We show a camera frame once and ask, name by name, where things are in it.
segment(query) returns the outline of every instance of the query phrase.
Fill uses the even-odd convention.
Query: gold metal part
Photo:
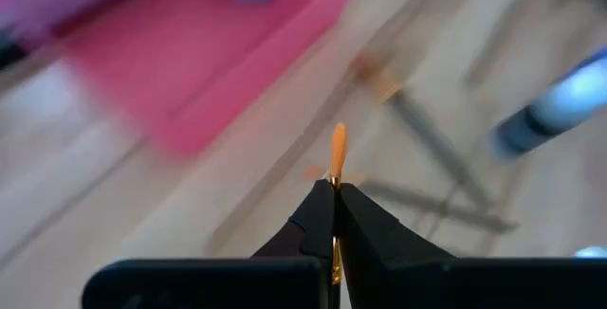
[[[333,273],[331,274],[333,285],[341,283],[341,250],[340,239],[333,237]]]
[[[335,194],[337,194],[341,188],[341,180],[336,176],[331,176],[329,178],[329,182],[331,183],[331,186],[333,186],[333,190],[335,191]]]

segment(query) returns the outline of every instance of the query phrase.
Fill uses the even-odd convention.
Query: pink mat
[[[156,145],[203,150],[346,0],[125,0],[63,41],[99,98]]]

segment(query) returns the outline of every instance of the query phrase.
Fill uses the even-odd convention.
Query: wooden floor
[[[607,44],[606,20],[604,0],[352,0],[188,161],[125,129],[78,87],[69,62],[41,54],[0,76],[14,84],[0,98],[0,307],[77,308],[87,277],[118,258],[247,256],[310,190],[310,167],[326,166],[337,121],[350,130],[346,178],[455,254],[569,256],[605,245],[605,117],[517,161],[493,159],[486,142],[496,123]],[[489,211],[474,206],[470,180],[453,180],[347,75],[362,49],[389,57],[494,201]]]

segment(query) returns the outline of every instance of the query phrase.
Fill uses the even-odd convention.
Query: blurred background
[[[116,259],[249,256],[338,121],[345,181],[455,255],[607,245],[602,100],[494,139],[605,44],[605,0],[0,0],[0,306],[77,308]]]

